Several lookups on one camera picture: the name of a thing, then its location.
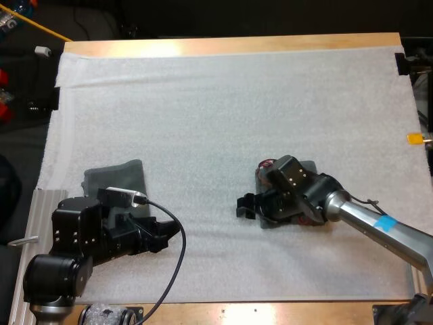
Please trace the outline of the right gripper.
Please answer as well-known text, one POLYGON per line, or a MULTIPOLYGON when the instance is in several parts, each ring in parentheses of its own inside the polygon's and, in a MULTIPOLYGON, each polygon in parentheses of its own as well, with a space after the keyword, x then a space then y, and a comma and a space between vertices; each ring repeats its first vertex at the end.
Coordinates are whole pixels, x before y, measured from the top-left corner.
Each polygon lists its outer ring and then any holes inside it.
POLYGON ((292 195, 277 190, 247 193, 237 199, 236 217, 255 219, 256 212, 261 223, 301 223, 303 216, 292 195))

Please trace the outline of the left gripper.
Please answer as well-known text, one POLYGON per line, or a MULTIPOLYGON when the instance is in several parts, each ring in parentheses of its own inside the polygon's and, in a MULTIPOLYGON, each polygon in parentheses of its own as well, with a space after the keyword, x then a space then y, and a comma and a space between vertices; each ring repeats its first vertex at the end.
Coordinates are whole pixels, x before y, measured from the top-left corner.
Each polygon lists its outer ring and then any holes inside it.
POLYGON ((120 223, 108 227, 109 209, 101 206, 91 208, 91 220, 97 238, 91 248, 93 265, 101 265, 124 255, 158 253, 168 247, 168 239, 180 232, 174 221, 158 221, 155 217, 135 218, 131 213, 123 213, 120 223))

